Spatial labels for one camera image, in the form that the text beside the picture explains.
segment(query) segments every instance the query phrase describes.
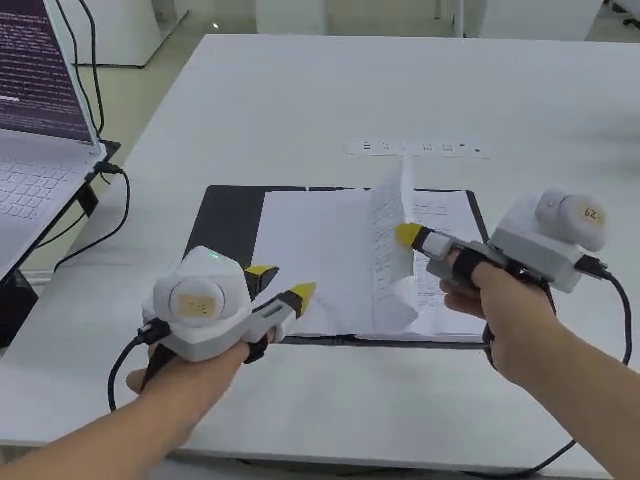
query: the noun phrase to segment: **page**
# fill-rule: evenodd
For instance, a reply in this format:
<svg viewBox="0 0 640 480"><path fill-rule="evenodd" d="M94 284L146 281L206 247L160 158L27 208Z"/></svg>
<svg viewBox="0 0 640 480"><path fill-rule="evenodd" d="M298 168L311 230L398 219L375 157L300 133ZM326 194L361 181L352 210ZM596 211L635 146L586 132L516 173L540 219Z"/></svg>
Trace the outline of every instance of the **page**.
<svg viewBox="0 0 640 480"><path fill-rule="evenodd" d="M256 305L297 283L316 282L307 313L291 334L335 336L371 328L370 193L270 192L253 253L280 272Z"/></svg>
<svg viewBox="0 0 640 480"><path fill-rule="evenodd" d="M412 221L412 161L411 157L403 158L394 171L371 190L373 334L401 331L417 317L417 312L398 296L399 282L413 276L413 254L395 238L395 228Z"/></svg>
<svg viewBox="0 0 640 480"><path fill-rule="evenodd" d="M482 240L467 192L414 192L413 214L416 222L466 241ZM427 272L427 258L415 254L414 271L418 283L418 320L408 329L410 334L424 336L451 335L477 337L484 322L444 306L440 280Z"/></svg>

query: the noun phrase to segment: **hand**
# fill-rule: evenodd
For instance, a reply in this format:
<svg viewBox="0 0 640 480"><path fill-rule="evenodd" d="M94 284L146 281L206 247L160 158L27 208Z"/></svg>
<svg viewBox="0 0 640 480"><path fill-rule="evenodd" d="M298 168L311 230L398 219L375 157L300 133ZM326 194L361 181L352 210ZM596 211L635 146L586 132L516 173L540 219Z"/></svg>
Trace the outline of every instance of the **hand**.
<svg viewBox="0 0 640 480"><path fill-rule="evenodd" d="M273 342L275 332L269 333ZM154 348L149 349L149 358ZM231 386L237 371L249 356L249 346L238 343L222 355L200 363L175 358L163 367L142 391L145 370L136 370L127 377L127 385L140 395L138 401L166 413L165 418L178 419L182 434L176 444L189 437L202 418L218 403Z"/></svg>
<svg viewBox="0 0 640 480"><path fill-rule="evenodd" d="M488 263L478 265L472 280L479 292L441 282L445 305L489 323L495 335L492 354L496 369L526 388L536 358L557 342L564 327L540 288L525 285Z"/></svg>

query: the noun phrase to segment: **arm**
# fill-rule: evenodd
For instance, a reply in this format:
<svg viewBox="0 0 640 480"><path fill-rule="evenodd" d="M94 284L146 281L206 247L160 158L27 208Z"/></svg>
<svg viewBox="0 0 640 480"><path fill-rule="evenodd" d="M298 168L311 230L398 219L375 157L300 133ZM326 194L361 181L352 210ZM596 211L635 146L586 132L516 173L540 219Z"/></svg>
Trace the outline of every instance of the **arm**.
<svg viewBox="0 0 640 480"><path fill-rule="evenodd" d="M618 480L640 475L640 375L563 329L523 387Z"/></svg>
<svg viewBox="0 0 640 480"><path fill-rule="evenodd" d="M229 388L248 354L248 347L238 344L200 364L174 361L137 400L0 469L0 477L140 478L188 437Z"/></svg>
<svg viewBox="0 0 640 480"><path fill-rule="evenodd" d="M446 305L484 318L496 369L520 385L618 480L640 476L640 375L556 318L546 295L480 264L480 293L442 284Z"/></svg>

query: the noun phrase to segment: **laptop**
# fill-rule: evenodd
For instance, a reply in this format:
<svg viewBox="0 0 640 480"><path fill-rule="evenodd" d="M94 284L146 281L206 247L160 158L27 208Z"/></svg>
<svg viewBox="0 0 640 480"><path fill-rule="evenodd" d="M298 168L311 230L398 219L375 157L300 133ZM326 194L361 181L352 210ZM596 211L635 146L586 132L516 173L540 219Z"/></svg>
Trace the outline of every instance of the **laptop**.
<svg viewBox="0 0 640 480"><path fill-rule="evenodd" d="M107 155L50 8L0 1L2 281Z"/></svg>

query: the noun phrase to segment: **laptop screen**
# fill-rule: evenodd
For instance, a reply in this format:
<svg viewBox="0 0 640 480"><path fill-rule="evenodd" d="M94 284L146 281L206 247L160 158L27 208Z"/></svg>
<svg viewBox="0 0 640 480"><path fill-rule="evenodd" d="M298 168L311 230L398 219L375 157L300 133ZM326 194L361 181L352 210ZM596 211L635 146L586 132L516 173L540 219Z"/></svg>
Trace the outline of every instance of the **laptop screen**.
<svg viewBox="0 0 640 480"><path fill-rule="evenodd" d="M44 0L0 0L0 128L92 140Z"/></svg>

